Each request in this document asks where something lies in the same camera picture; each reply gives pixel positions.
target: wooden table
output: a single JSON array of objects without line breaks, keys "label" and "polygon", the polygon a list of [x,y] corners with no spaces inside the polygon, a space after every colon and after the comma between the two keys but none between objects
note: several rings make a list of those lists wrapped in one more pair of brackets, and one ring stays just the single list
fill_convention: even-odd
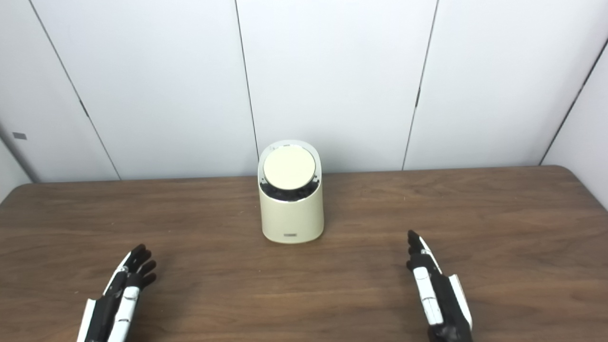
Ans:
[{"label": "wooden table", "polygon": [[75,341],[132,247],[130,342],[426,342],[406,232],[457,273],[477,342],[608,340],[608,214],[560,167],[325,175],[326,228],[266,240],[254,177],[30,184],[0,206],[0,340]]}]

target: cream cylindrical device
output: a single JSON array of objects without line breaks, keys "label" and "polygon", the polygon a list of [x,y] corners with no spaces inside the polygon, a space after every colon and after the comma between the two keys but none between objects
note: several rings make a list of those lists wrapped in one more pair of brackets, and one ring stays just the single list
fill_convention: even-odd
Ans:
[{"label": "cream cylindrical device", "polygon": [[262,231],[271,241],[302,243],[323,233],[323,182],[317,150],[298,140],[266,147],[258,165]]}]

